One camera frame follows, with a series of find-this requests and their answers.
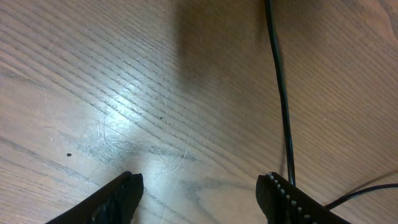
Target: wood grain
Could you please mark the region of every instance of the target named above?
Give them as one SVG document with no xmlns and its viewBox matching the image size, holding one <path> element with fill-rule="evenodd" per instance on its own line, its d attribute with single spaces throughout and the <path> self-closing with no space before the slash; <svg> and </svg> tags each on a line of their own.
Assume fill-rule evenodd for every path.
<svg viewBox="0 0 398 224">
<path fill-rule="evenodd" d="M 297 185 L 398 182 L 398 3 L 275 1 Z M 124 170 L 134 223 L 266 223 L 286 176 L 263 1 L 1 0 L 0 223 L 43 223 Z M 334 212 L 396 223 L 398 192 Z"/>
</svg>

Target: wood surface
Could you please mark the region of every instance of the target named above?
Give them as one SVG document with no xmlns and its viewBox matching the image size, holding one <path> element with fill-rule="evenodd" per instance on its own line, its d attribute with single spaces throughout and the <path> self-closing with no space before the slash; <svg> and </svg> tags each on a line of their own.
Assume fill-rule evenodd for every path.
<svg viewBox="0 0 398 224">
<path fill-rule="evenodd" d="M 297 186 L 398 182 L 398 1 L 275 1 Z M 44 223 L 121 172 L 133 223 L 266 223 L 286 177 L 264 1 L 1 0 L 0 223 Z M 397 223 L 398 191 L 334 212 Z"/>
</svg>

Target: black cable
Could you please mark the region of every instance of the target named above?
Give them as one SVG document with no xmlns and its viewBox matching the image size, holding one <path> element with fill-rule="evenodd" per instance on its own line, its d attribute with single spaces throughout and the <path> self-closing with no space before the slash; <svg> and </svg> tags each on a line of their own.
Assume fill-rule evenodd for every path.
<svg viewBox="0 0 398 224">
<path fill-rule="evenodd" d="M 290 119 L 289 119 L 289 106 L 287 104 L 286 86 L 284 80 L 284 73 L 282 68 L 281 57 L 278 48 L 278 40 L 274 29 L 274 22 L 272 19 L 272 2 L 266 0 L 266 16 L 269 40 L 271 42 L 272 55 L 274 56 L 276 78 L 278 81 L 278 89 L 280 95 L 280 104 L 282 108 L 282 121 L 284 125 L 284 136 L 286 146 L 286 158 L 287 158 L 287 173 L 289 176 L 289 182 L 296 186 L 295 174 L 294 174 L 294 158 L 293 158 L 293 142 L 292 133 L 290 131 Z"/>
<path fill-rule="evenodd" d="M 351 194 L 347 194 L 344 195 L 342 197 L 340 197 L 339 199 L 335 200 L 334 202 L 325 205 L 325 208 L 328 210 L 331 210 L 339 205 L 341 205 L 342 203 L 352 199 L 352 198 L 356 198 L 360 195 L 372 192 L 374 190 L 381 190 L 381 189 L 389 189 L 389 188 L 398 188 L 398 184 L 384 184 L 384 185 L 377 185 L 377 186 L 373 186 L 373 187 L 368 187 L 362 190 L 359 190 L 357 192 L 351 193 Z"/>
</svg>

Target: wire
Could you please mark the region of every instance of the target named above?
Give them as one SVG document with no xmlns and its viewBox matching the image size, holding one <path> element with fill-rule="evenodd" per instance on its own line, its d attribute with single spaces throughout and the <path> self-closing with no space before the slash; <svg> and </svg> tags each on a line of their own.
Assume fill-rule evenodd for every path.
<svg viewBox="0 0 398 224">
<path fill-rule="evenodd" d="M 368 187 L 368 188 L 359 190 L 357 192 L 344 195 L 344 196 L 340 197 L 339 199 L 335 200 L 334 202 L 332 202 L 328 205 L 325 205 L 325 208 L 328 210 L 331 210 L 331 209 L 334 209 L 335 207 L 341 205 L 342 203 L 344 203 L 350 199 L 356 198 L 358 196 L 361 196 L 363 194 L 370 193 L 374 190 L 389 189 L 389 188 L 398 188 L 398 184 L 384 184 L 384 185 Z"/>
<path fill-rule="evenodd" d="M 278 40 L 274 29 L 271 0 L 266 0 L 266 16 L 267 16 L 269 40 L 271 42 L 272 55 L 274 56 L 276 78 L 278 81 L 280 105 L 282 108 L 282 121 L 284 126 L 286 159 L 287 159 L 287 174 L 289 176 L 290 184 L 296 186 L 295 173 L 294 173 L 293 142 L 292 142 L 292 133 L 290 130 L 290 119 L 289 119 L 289 106 L 287 104 L 286 86 L 285 86 L 281 56 L 279 53 Z"/>
</svg>

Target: wooden table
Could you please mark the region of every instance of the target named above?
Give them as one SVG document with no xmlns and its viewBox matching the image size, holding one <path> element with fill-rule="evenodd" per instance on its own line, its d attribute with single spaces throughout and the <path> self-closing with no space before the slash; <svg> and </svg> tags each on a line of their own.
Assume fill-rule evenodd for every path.
<svg viewBox="0 0 398 224">
<path fill-rule="evenodd" d="M 275 1 L 297 186 L 398 182 L 398 1 Z M 1 0 L 0 223 L 43 223 L 122 171 L 134 223 L 266 223 L 286 177 L 264 1 Z M 397 223 L 398 191 L 334 212 Z"/>
</svg>

